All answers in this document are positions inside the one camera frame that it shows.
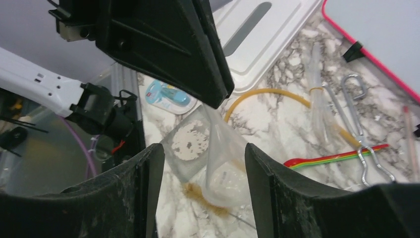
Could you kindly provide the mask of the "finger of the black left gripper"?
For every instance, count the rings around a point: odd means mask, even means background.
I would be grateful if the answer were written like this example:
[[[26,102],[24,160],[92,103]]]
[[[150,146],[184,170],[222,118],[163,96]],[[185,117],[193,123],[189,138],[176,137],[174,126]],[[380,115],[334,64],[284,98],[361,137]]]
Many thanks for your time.
[[[209,0],[193,0],[192,1],[195,11],[198,14],[199,20],[201,22],[203,31],[209,39],[214,58],[216,60],[221,78],[223,81],[224,89],[226,93],[224,99],[227,99],[231,96],[234,89],[234,82],[225,59],[225,55],[220,43],[219,36],[217,34],[216,25],[214,22],[213,14],[210,7]]]
[[[192,0],[102,0],[96,46],[116,62],[216,109],[225,100],[214,54]]]

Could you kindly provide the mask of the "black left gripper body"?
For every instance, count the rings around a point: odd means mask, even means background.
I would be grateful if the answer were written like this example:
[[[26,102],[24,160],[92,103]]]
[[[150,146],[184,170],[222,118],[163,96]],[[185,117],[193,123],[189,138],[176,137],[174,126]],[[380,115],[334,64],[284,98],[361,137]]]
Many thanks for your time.
[[[48,0],[49,14],[55,18],[56,32],[67,42],[96,40],[98,0]]]

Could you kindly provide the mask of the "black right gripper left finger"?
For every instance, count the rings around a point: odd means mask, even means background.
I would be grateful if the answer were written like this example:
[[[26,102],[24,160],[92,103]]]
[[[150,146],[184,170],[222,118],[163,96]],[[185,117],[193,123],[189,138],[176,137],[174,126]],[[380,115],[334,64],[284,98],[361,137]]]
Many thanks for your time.
[[[128,161],[60,193],[0,195],[3,238],[156,238],[165,162],[155,143]]]

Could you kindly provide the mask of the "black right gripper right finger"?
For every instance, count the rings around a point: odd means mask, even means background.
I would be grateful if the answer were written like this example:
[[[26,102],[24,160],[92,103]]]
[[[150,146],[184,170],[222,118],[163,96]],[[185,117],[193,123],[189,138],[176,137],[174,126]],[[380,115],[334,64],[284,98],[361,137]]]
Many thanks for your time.
[[[254,144],[245,165],[260,238],[417,238],[420,186],[377,184],[351,192],[314,181]]]

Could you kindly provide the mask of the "metal crucible tongs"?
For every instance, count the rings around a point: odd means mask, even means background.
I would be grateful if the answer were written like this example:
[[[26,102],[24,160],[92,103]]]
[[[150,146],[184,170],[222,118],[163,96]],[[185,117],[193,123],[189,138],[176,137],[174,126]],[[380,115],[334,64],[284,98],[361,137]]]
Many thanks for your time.
[[[346,86],[346,83],[349,79],[355,79],[360,87],[361,93],[356,95],[356,96],[351,96],[349,93],[349,89]],[[331,97],[333,104],[335,105],[345,127],[347,128],[348,132],[354,137],[354,139],[356,139],[356,141],[359,143],[359,145],[356,146],[357,148],[357,156],[363,166],[363,172],[361,175],[361,180],[363,182],[363,184],[366,187],[369,187],[370,184],[367,182],[366,180],[366,175],[368,173],[368,164],[367,161],[365,159],[365,155],[363,154],[363,150],[367,150],[368,152],[370,152],[370,156],[373,158],[373,162],[376,166],[377,169],[379,169],[386,177],[388,177],[390,179],[391,182],[396,182],[396,178],[395,176],[388,171],[386,168],[384,168],[381,163],[379,162],[379,159],[376,155],[375,150],[373,149],[373,147],[369,144],[369,142],[367,141],[367,137],[364,134],[364,129],[362,127],[361,121],[360,121],[360,117],[357,113],[357,110],[355,108],[355,101],[357,100],[361,100],[363,98],[366,97],[368,89],[366,87],[366,85],[363,82],[363,79],[360,75],[358,74],[348,74],[346,76],[344,76],[341,79],[340,82],[341,85],[341,89],[344,95],[344,99],[346,101],[346,105],[348,108],[348,111],[350,113],[350,115],[346,115],[346,113],[344,112],[342,106],[340,105],[338,99],[336,98],[335,94],[333,93],[331,87],[327,84],[327,83],[322,83],[322,87],[323,89],[325,89],[328,93],[328,95]]]

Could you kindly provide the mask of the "bundle of clear pipettes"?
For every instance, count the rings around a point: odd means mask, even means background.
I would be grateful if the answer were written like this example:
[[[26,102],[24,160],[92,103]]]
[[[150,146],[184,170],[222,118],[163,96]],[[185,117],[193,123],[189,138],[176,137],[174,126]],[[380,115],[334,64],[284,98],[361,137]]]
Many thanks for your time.
[[[303,58],[311,104],[311,124],[315,137],[322,145],[335,145],[338,142],[338,132],[322,85],[320,63],[321,46],[315,42],[311,50],[305,51]]]

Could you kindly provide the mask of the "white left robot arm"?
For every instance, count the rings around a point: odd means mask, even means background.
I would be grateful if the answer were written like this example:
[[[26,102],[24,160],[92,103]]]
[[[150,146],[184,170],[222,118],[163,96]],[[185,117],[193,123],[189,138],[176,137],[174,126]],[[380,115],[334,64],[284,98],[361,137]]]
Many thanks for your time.
[[[207,0],[60,0],[49,14],[66,41],[93,41],[116,63],[175,86],[216,109],[234,82]],[[6,49],[0,86],[76,123],[122,140],[135,128],[105,87],[50,71]]]

